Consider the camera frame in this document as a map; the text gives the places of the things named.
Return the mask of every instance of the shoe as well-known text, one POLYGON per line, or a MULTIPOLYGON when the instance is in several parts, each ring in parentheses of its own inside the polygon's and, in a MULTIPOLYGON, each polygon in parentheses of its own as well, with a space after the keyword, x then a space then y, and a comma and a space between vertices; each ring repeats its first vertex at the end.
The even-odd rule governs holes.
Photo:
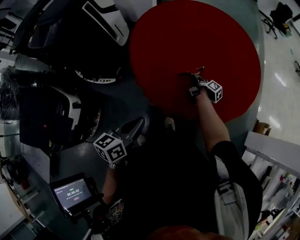
POLYGON ((175 131, 175 122, 173 118, 169 118, 169 117, 165 118, 165 128, 167 130, 167 133, 170 131, 175 131))

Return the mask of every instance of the red tablecloth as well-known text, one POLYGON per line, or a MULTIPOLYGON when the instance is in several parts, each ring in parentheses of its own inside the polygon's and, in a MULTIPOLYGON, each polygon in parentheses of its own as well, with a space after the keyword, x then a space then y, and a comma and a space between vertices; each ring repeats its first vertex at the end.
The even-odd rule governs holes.
POLYGON ((160 4, 136 23, 130 59, 144 94, 170 117, 198 118, 189 98, 195 73, 223 87, 214 107, 224 122, 241 116, 258 93, 261 70, 256 49, 242 27, 223 11, 189 0, 160 4))

